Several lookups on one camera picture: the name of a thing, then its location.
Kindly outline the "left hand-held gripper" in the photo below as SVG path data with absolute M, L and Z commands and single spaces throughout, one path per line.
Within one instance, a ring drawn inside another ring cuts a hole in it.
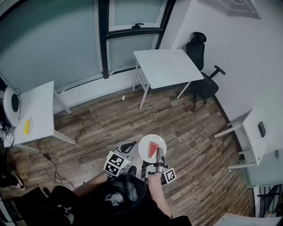
M 127 140 L 118 143 L 107 155 L 103 170 L 112 176 L 119 176 L 129 166 L 131 158 L 136 150 L 136 141 Z

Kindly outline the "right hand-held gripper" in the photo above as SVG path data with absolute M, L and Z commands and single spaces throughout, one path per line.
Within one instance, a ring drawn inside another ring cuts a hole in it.
M 156 173 L 161 173 L 161 184 L 167 185 L 177 179 L 174 168 L 168 168 L 165 165 L 165 155 L 161 147 L 158 147 L 156 151 L 156 163 L 148 163 L 143 161 L 141 167 L 141 179 L 148 179 L 149 176 L 153 176 Z

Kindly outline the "red watermelon slice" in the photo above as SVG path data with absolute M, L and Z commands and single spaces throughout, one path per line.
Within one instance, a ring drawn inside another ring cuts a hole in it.
M 152 158 L 159 148 L 159 144 L 154 141 L 149 142 L 148 157 Z

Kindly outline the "round white plate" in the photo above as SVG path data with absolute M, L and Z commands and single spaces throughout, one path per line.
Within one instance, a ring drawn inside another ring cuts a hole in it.
M 163 149 L 164 156 L 167 152 L 167 147 L 165 141 L 158 135 L 155 134 L 149 134 L 144 136 L 138 145 L 138 152 L 142 160 L 148 163 L 156 163 L 156 154 L 153 155 L 152 158 L 149 158 L 149 143 L 150 141 L 153 141 Z

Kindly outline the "person's left forearm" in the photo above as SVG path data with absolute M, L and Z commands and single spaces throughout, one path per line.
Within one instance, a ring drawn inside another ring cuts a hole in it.
M 96 188 L 103 185 L 108 180 L 108 172 L 103 171 L 99 175 L 90 179 L 89 181 L 83 183 L 81 186 L 77 187 L 73 190 L 73 193 L 78 197 L 83 197 L 91 192 L 93 192 Z

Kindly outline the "person's right forearm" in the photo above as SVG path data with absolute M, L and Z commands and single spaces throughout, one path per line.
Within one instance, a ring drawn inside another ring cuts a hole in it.
M 155 173 L 154 175 L 148 177 L 149 192 L 159 209 L 170 219 L 172 219 L 172 212 L 162 190 L 161 176 L 161 173 Z

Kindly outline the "white square table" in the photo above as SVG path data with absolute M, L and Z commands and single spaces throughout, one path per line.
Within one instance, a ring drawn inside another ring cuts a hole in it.
M 136 77 L 132 90 L 135 90 L 137 81 L 140 81 L 144 90 L 140 109 L 143 107 L 149 89 L 186 83 L 177 96 L 179 98 L 192 82 L 204 79 L 199 69 L 182 49 L 134 51 L 134 56 Z

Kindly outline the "person's black shirt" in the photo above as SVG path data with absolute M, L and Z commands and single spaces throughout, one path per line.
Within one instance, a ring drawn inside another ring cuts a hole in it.
M 187 216 L 170 219 L 152 199 L 148 182 L 127 173 L 108 177 L 83 197 L 63 186 L 48 195 L 35 188 L 15 204 L 27 226 L 192 226 Z

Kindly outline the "white side table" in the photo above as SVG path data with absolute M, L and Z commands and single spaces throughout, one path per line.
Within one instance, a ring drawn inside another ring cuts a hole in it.
M 255 218 L 225 213 L 213 226 L 283 226 L 283 217 Z
M 265 154 L 273 148 L 283 148 L 283 88 L 264 87 L 259 91 L 253 103 L 234 119 L 228 119 L 224 109 L 220 108 L 226 120 L 226 130 L 214 135 L 215 138 L 233 133 L 239 143 L 244 140 L 244 146 L 238 152 L 239 160 L 230 163 L 228 170 L 259 167 Z M 261 137 L 258 124 L 263 122 L 266 135 Z
M 39 153 L 40 150 L 25 146 L 25 143 L 53 136 L 62 141 L 76 144 L 74 139 L 58 132 L 54 127 L 54 100 L 56 100 L 68 114 L 71 109 L 64 103 L 54 89 L 51 81 L 20 95 L 20 120 L 8 135 L 4 136 L 5 148 L 19 148 Z M 32 119 L 32 130 L 29 135 L 24 134 L 26 120 Z

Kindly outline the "small black box device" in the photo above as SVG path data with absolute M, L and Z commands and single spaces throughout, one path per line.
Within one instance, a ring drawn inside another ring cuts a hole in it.
M 262 121 L 258 124 L 258 129 L 259 129 L 261 137 L 264 138 L 266 135 L 266 129 Z

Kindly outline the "black-framed window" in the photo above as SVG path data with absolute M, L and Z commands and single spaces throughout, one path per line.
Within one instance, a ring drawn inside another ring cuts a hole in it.
M 95 0 L 104 79 L 133 70 L 134 51 L 159 49 L 176 0 Z M 143 23 L 140 29 L 132 29 Z

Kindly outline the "black office chair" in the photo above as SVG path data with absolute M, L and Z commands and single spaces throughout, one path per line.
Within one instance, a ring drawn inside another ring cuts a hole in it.
M 202 72 L 204 67 L 204 50 L 205 42 L 207 38 L 205 34 L 201 32 L 194 32 L 193 37 L 189 43 L 186 44 L 186 53 L 201 72 L 203 79 L 193 81 L 189 84 L 189 90 L 193 94 L 193 107 L 191 111 L 193 112 L 196 108 L 196 98 L 200 97 L 203 103 L 207 103 L 207 99 L 211 98 L 219 90 L 218 85 L 213 80 L 219 72 L 225 75 L 226 73 L 217 65 L 215 65 L 215 71 L 208 76 Z

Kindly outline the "white round device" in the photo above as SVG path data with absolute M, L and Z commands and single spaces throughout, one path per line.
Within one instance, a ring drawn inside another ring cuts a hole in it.
M 3 107 L 11 127 L 17 127 L 20 120 L 19 98 L 17 93 L 10 87 L 6 87 L 4 91 Z

